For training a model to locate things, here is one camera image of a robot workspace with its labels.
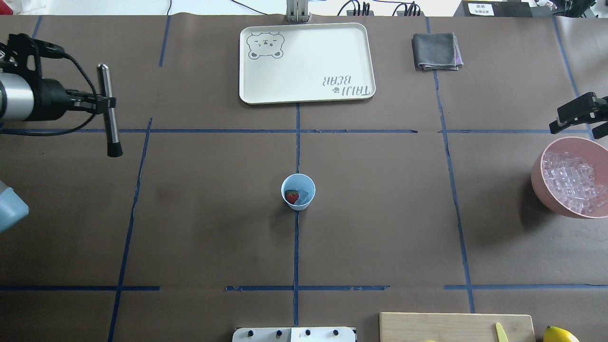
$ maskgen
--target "pink bowl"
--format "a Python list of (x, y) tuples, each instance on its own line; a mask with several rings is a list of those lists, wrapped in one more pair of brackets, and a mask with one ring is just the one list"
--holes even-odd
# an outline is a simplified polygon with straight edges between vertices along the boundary
[(552, 211), (567, 217), (573, 218), (606, 218), (608, 217), (608, 204), (601, 206), (589, 215), (582, 215), (570, 210), (558, 201), (549, 191), (542, 177), (542, 158), (547, 152), (564, 153), (570, 152), (574, 155), (583, 157), (593, 166), (595, 171), (595, 184), (608, 186), (608, 150), (597, 142), (576, 136), (560, 138), (549, 144), (534, 163), (532, 169), (532, 187), (536, 196), (541, 202)]

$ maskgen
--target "grid line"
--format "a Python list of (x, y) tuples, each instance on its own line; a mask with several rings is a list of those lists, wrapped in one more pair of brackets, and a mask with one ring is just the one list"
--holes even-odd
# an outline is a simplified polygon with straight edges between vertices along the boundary
[(148, 129), (146, 132), (145, 140), (143, 141), (142, 159), (139, 162), (139, 171), (137, 173), (137, 183), (135, 185), (135, 194), (133, 195), (133, 205), (131, 207), (131, 217), (129, 219), (129, 228), (126, 233), (125, 250), (122, 254), (122, 264), (120, 266), (120, 274), (118, 278), (118, 286), (116, 289), (116, 297), (114, 298), (114, 309), (112, 310), (112, 320), (110, 321), (110, 329), (108, 333), (108, 342), (112, 342), (114, 339), (114, 328), (116, 327), (116, 319), (118, 317), (118, 309), (120, 306), (120, 294), (122, 292), (122, 284), (125, 277), (126, 260), (129, 255), (129, 246), (131, 243), (131, 234), (133, 233), (133, 223), (135, 222), (135, 208), (137, 206), (137, 200), (139, 199), (139, 190), (142, 183), (142, 172), (143, 164), (146, 160), (146, 154), (148, 151), (148, 141), (150, 140), (150, 128), (152, 127), (152, 118), (148, 123)]
[[(426, 29), (427, 33), (431, 33), (430, 29), (430, 20), (429, 17), (426, 17)], [(441, 103), (441, 97), (439, 93), (439, 77), (437, 76), (437, 70), (433, 70), (433, 79), (435, 82), (435, 92), (437, 95), (437, 107), (439, 109), (440, 119), (441, 119), (441, 131), (443, 135), (443, 144), (446, 152), (447, 159), (447, 171), (450, 176), (450, 187), (452, 188), (452, 199), (454, 201), (454, 206), (456, 208), (456, 217), (458, 220), (458, 235), (460, 236), (460, 254), (462, 256), (462, 264), (465, 272), (465, 281), (466, 281), (466, 292), (469, 298), (469, 311), (471, 313), (475, 313), (475, 302), (473, 300), (473, 289), (471, 287), (471, 275), (469, 273), (469, 262), (466, 255), (466, 245), (465, 245), (465, 234), (462, 229), (462, 219), (460, 217), (460, 206), (458, 205), (458, 193), (456, 192), (456, 181), (454, 180), (454, 169), (452, 168), (452, 157), (450, 155), (449, 150), (449, 141), (447, 138), (447, 128), (446, 128), (446, 120), (443, 112), (443, 104)]]
[[(608, 284), (492, 284), (471, 285), (473, 290), (551, 290), (551, 289), (586, 289), (608, 290)], [(467, 290), (466, 285), (445, 285), (444, 290)]]
[(300, 324), (299, 318), (299, 285), (300, 285), (300, 212), (295, 211), (294, 230), (294, 327)]
[(167, 23), (165, 24), (165, 35), (162, 39), (161, 57), (158, 61), (158, 67), (162, 68), (162, 64), (165, 61), (165, 49), (167, 48), (167, 39), (169, 36), (169, 26), (171, 26), (171, 16), (167, 16)]
[[(572, 90), (574, 91), (574, 95), (579, 97), (580, 94), (578, 92), (578, 87), (576, 86), (576, 82), (574, 81), (574, 76), (572, 76), (572, 70), (570, 69), (570, 63), (568, 62), (568, 57), (566, 56), (566, 51), (564, 50), (564, 45), (562, 44), (562, 35), (559, 33), (558, 21), (555, 16), (552, 16), (553, 20), (553, 29), (555, 31), (556, 38), (558, 40), (559, 51), (562, 54), (562, 59), (564, 60), (564, 66), (566, 67), (566, 71), (568, 72), (568, 77), (570, 78), (570, 84), (572, 85)], [(591, 126), (589, 124), (585, 124), (587, 127), (587, 134), (589, 135), (589, 139), (594, 141), (593, 131), (591, 130)]]
[[(447, 134), (460, 134), (460, 133), (472, 133), (472, 134), (551, 134), (550, 130), (445, 130)], [(561, 131), (558, 134), (587, 134), (586, 130), (569, 130)]]
[[(390, 288), (389, 285), (298, 285), (298, 291), (384, 291)], [(246, 286), (226, 286), (226, 292), (245, 292), (245, 291), (293, 291), (291, 285), (246, 285)]]
[(32, 33), (32, 39), (36, 39), (38, 35), (38, 29), (40, 28), (40, 23), (42, 22), (42, 16), (38, 16), (38, 20), (36, 21), (36, 27), (34, 27), (34, 32)]
[[(118, 286), (3, 285), (0, 291), (117, 291)], [(160, 291), (160, 286), (123, 286), (121, 291)]]

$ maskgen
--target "folded towel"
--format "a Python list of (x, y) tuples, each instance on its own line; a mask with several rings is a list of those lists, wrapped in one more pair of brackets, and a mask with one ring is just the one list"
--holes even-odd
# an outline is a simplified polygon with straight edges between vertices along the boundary
[(453, 33), (416, 33), (412, 47), (416, 66), (422, 70), (458, 70), (463, 64)]

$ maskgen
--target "black cable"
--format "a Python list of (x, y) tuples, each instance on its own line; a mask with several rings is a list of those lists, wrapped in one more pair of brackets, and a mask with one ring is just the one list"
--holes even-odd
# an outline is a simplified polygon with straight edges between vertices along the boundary
[(393, 11), (393, 14), (391, 14), (391, 16), (394, 16), (395, 13), (397, 13), (397, 10), (399, 9), (399, 7), (401, 7), (401, 5), (404, 5), (406, 7), (406, 9), (403, 10), (403, 15), (406, 15), (407, 13), (407, 3), (405, 2), (400, 2), (397, 7), (395, 7), (395, 10)]
[(248, 9), (250, 9), (250, 10), (252, 10), (252, 11), (254, 11), (254, 12), (258, 12), (259, 14), (268, 15), (268, 13), (264, 13), (264, 12), (260, 12), (260, 11), (258, 11), (258, 10), (252, 9), (251, 7), (247, 6), (246, 4), (242, 4), (242, 3), (240, 3), (240, 2), (238, 2), (238, 1), (236, 1), (236, 0), (231, 0), (231, 1), (232, 1), (232, 2), (236, 2), (237, 4), (239, 4), (239, 5), (243, 6), (243, 7), (247, 7)]
[[(91, 87), (91, 91), (93, 92), (93, 96), (95, 96), (95, 108), (98, 108), (99, 107), (99, 98), (97, 98), (97, 91), (95, 90), (95, 86), (93, 85), (93, 82), (91, 82), (91, 79), (86, 75), (85, 71), (82, 69), (82, 67), (80, 66), (80, 64), (78, 64), (78, 62), (76, 61), (76, 59), (74, 59), (74, 57), (70, 56), (69, 54), (63, 54), (63, 58), (70, 60), (76, 66), (76, 68), (78, 69), (78, 71), (80, 71), (80, 74), (85, 78), (86, 83), (88, 83), (88, 85)], [(64, 130), (64, 131), (59, 131), (59, 132), (35, 133), (35, 132), (26, 132), (26, 131), (3, 131), (3, 130), (0, 130), (0, 134), (20, 135), (20, 136), (58, 136), (58, 135), (64, 135), (64, 134), (75, 132), (75, 131), (83, 128), (89, 122), (91, 122), (93, 120), (93, 118), (95, 118), (95, 114), (92, 114), (86, 121), (84, 121), (82, 124), (78, 125), (77, 127), (74, 127), (74, 128), (72, 128), (70, 130)]]
[(416, 2), (412, 1), (412, 4), (410, 5), (410, 9), (407, 11), (407, 16), (414, 16), (416, 15)]
[(406, 4), (406, 2), (403, 1), (385, 1), (385, 0), (374, 0), (376, 2), (386, 2), (387, 4)]
[(338, 11), (337, 15), (340, 15), (340, 13), (342, 13), (342, 10), (344, 9), (344, 7), (346, 7), (346, 5), (348, 5), (351, 2), (353, 3), (353, 14), (355, 12), (357, 12), (357, 5), (355, 5), (354, 3), (356, 2), (358, 4), (359, 1), (358, 0), (348, 0), (344, 5), (342, 5), (342, 8)]

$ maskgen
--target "white tray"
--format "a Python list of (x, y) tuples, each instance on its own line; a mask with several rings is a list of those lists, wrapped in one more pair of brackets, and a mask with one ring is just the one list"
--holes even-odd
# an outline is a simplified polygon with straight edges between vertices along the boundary
[(361, 24), (241, 31), (239, 95), (246, 103), (356, 100), (375, 92), (367, 30)]

